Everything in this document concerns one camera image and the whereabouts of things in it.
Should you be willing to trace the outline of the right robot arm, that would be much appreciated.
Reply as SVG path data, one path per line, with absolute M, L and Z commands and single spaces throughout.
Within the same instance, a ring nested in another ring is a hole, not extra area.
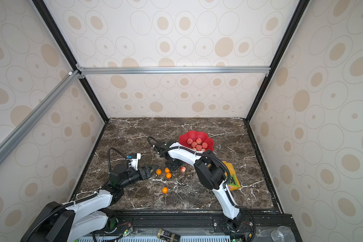
M 176 141 L 164 143 L 151 136 L 147 137 L 147 141 L 158 156 L 167 161 L 180 161 L 194 167 L 200 183 L 211 190 L 219 201 L 231 232 L 237 232 L 244 224 L 248 224 L 253 233 L 256 231 L 251 211 L 239 206 L 230 192 L 229 169 L 212 151 L 194 150 Z

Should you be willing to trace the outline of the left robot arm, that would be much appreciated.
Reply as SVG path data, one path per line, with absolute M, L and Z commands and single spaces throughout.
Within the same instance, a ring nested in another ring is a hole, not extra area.
M 109 215 L 103 210 L 115 204 L 123 195 L 124 188 L 151 178 L 158 165 L 139 167 L 139 153 L 125 155 L 125 163 L 112 166 L 110 148 L 107 151 L 108 178 L 92 195 L 59 204 L 48 203 L 25 232 L 23 242 L 73 242 L 91 232 L 104 228 Z

